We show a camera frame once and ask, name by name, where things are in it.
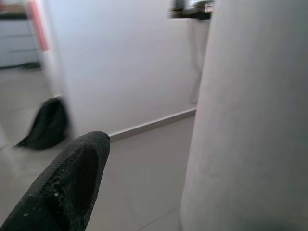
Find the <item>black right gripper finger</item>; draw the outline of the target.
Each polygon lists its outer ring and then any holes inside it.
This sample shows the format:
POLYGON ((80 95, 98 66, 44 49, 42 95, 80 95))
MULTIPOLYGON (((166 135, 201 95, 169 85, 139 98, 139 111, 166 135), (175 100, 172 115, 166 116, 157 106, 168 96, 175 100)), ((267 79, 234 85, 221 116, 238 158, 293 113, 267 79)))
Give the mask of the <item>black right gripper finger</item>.
POLYGON ((72 140, 36 178, 0 231, 85 231, 110 153, 93 131, 72 140))

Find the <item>white plastic table leg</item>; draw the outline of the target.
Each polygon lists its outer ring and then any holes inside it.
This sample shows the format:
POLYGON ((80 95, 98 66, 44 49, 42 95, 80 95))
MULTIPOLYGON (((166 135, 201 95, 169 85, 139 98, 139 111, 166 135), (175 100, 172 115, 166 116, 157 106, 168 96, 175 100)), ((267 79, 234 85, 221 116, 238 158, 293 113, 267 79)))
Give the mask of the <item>white plastic table leg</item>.
POLYGON ((308 231, 308 0, 216 0, 181 231, 308 231))

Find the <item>black floor bag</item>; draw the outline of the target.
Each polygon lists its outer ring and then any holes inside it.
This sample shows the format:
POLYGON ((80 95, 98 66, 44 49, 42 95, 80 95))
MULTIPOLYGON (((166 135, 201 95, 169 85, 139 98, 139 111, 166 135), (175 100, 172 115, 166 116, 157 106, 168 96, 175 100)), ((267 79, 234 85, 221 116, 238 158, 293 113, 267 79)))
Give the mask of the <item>black floor bag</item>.
POLYGON ((59 97, 50 98, 38 110, 28 134, 15 147, 31 150, 54 147, 65 139, 68 125, 63 100, 59 97))

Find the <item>white drawer cabinet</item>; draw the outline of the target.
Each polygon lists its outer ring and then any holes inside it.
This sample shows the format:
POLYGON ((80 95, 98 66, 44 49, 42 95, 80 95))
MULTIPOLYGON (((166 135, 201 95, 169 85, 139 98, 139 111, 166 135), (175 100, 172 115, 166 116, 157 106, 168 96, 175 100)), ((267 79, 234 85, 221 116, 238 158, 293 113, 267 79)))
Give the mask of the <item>white drawer cabinet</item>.
POLYGON ((0 69, 39 62, 31 20, 25 14, 0 13, 0 69))

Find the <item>red white pole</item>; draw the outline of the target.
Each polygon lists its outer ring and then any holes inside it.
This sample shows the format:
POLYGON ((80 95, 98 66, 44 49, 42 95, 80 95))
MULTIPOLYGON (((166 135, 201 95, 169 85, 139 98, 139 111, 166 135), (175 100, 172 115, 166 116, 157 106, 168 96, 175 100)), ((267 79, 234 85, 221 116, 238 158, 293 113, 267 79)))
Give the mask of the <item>red white pole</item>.
POLYGON ((36 37, 39 60, 44 76, 48 82, 52 95, 59 96, 61 95, 59 68, 56 62, 51 32, 44 10, 44 0, 26 0, 26 8, 36 37))

